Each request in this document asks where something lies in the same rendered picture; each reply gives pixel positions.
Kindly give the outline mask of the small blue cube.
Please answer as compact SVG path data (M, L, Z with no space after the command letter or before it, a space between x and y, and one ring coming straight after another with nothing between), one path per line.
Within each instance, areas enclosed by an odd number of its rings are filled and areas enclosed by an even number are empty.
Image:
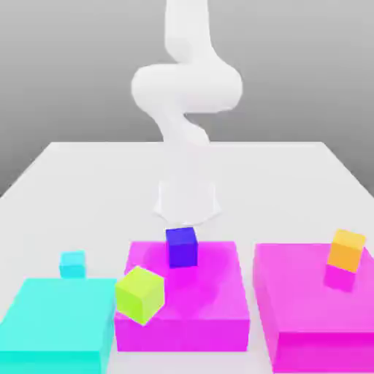
M193 227L166 229L169 266L197 266L198 242Z

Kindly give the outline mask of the small yellow-green cube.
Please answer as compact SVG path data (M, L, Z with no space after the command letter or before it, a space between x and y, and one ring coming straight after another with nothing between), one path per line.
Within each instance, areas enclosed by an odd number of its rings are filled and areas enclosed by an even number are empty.
M164 278L139 265L115 284L119 313L145 326L164 306Z

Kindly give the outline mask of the small cyan cube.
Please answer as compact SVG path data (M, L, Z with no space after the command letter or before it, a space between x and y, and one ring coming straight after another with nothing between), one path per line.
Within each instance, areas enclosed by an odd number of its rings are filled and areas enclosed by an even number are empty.
M85 252L64 251L59 262L62 278L84 278L86 276Z

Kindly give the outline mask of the small orange cube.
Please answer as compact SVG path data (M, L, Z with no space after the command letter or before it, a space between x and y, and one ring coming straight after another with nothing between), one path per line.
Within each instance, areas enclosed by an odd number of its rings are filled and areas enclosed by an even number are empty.
M327 264L356 273L365 242L366 237L363 234L338 229L333 237Z

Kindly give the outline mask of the large magenta box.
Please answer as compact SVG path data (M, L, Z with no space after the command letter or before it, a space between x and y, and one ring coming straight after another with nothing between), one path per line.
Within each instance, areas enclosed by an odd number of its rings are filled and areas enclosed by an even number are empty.
M327 265L328 243L260 243L253 287L274 373L374 373L374 257Z
M171 269L166 243L134 241L125 271L137 265L164 278L165 303L145 326L115 314L119 351L246 351L250 315L234 242L200 242L197 266Z

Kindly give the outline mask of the large cyan box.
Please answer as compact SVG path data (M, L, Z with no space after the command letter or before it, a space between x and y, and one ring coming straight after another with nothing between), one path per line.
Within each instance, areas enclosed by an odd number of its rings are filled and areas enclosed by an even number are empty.
M115 279L28 278L0 322L0 374L107 374Z

